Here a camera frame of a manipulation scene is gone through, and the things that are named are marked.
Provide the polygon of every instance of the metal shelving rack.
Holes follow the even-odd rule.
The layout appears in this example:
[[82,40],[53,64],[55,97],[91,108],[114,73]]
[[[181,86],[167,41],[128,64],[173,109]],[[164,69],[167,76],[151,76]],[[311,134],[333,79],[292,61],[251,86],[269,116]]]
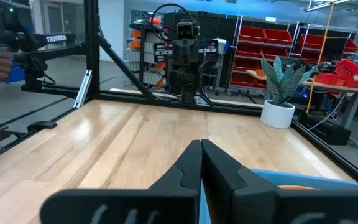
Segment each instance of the metal shelving rack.
[[254,41],[249,41],[249,40],[240,40],[239,36],[240,36],[240,31],[241,31],[243,21],[263,22],[263,23],[267,23],[267,24],[275,24],[275,25],[281,25],[281,26],[285,25],[285,26],[287,26],[287,31],[289,31],[290,26],[295,26],[295,31],[294,31],[294,34],[293,34],[294,37],[295,37],[296,32],[298,31],[298,28],[299,28],[299,22],[298,21],[276,20],[275,22],[272,22],[272,21],[266,21],[265,19],[258,18],[258,17],[238,16],[237,17],[237,23],[236,23],[236,31],[234,33],[234,38],[233,38],[233,42],[232,42],[234,45],[231,46],[232,48],[234,48],[234,52],[232,53],[232,57],[231,57],[230,80],[229,80],[229,83],[228,83],[228,86],[227,86],[227,95],[228,96],[231,96],[231,92],[234,91],[234,90],[236,90],[236,91],[249,91],[249,90],[264,91],[264,88],[250,87],[250,86],[240,86],[240,85],[232,85],[231,84],[231,79],[232,79],[233,72],[247,74],[246,72],[243,72],[243,71],[234,70],[234,59],[235,58],[260,60],[260,58],[257,58],[257,57],[248,57],[248,56],[236,55],[237,54],[238,43],[247,43],[247,44],[254,44],[254,45],[260,45],[260,46],[269,46],[269,47],[281,47],[281,48],[289,49],[289,52],[292,52],[292,50],[293,50],[293,48],[295,46],[295,41],[294,41],[295,38],[293,38],[293,41],[292,41],[291,45],[271,44],[271,43],[265,43],[265,42],[254,42]]
[[[242,21],[263,22],[263,23],[276,24],[276,25],[287,25],[287,31],[289,31],[290,26],[296,26],[295,31],[293,33],[292,44],[291,45],[280,45],[280,44],[270,44],[270,43],[266,43],[266,42],[253,42],[253,41],[248,41],[248,40],[240,40],[239,36],[240,36],[240,30],[242,27]],[[234,70],[234,59],[235,58],[260,60],[260,58],[257,58],[257,57],[236,55],[238,43],[248,43],[248,44],[255,44],[255,45],[269,46],[269,47],[283,47],[283,48],[289,49],[288,54],[289,54],[289,56],[292,56],[292,57],[301,57],[304,50],[319,52],[320,51],[319,49],[312,49],[312,48],[304,47],[305,42],[306,42],[306,41],[304,41],[302,48],[300,50],[300,53],[299,54],[295,53],[295,49],[296,49],[295,45],[299,41],[301,29],[306,29],[306,32],[305,32],[305,40],[306,40],[307,35],[311,29],[325,30],[326,26],[316,25],[316,24],[300,25],[300,23],[298,21],[286,21],[286,20],[276,20],[275,22],[270,22],[270,21],[266,21],[264,18],[238,16],[237,23],[236,23],[236,31],[234,33],[234,37],[233,37],[233,41],[232,41],[233,46],[231,46],[234,49],[234,52],[232,53],[232,56],[231,56],[231,71],[230,71],[230,80],[227,85],[227,95],[230,96],[232,91],[237,91],[237,90],[238,91],[262,90],[262,92],[265,91],[264,88],[239,86],[239,85],[231,84],[233,72],[247,74],[247,72],[244,72],[244,71]],[[345,27],[330,26],[328,31],[349,33],[349,36],[348,36],[349,39],[352,37],[352,34],[357,35],[357,39],[354,42],[358,47],[358,30],[357,29],[349,29],[349,28],[345,28]],[[346,55],[349,60],[357,60],[358,48],[357,48],[357,52],[344,52],[344,55]]]

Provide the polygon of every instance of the snake plant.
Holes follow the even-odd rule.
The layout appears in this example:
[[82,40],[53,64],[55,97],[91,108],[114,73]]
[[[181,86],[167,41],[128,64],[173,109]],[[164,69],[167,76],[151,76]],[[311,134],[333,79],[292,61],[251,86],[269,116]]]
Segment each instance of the snake plant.
[[276,56],[274,67],[265,58],[262,58],[262,68],[266,74],[267,91],[273,97],[272,103],[285,107],[285,102],[295,94],[299,85],[306,81],[322,64],[319,63],[308,72],[305,72],[306,66],[304,65],[301,65],[295,71],[295,65],[291,65],[283,73],[280,57]]

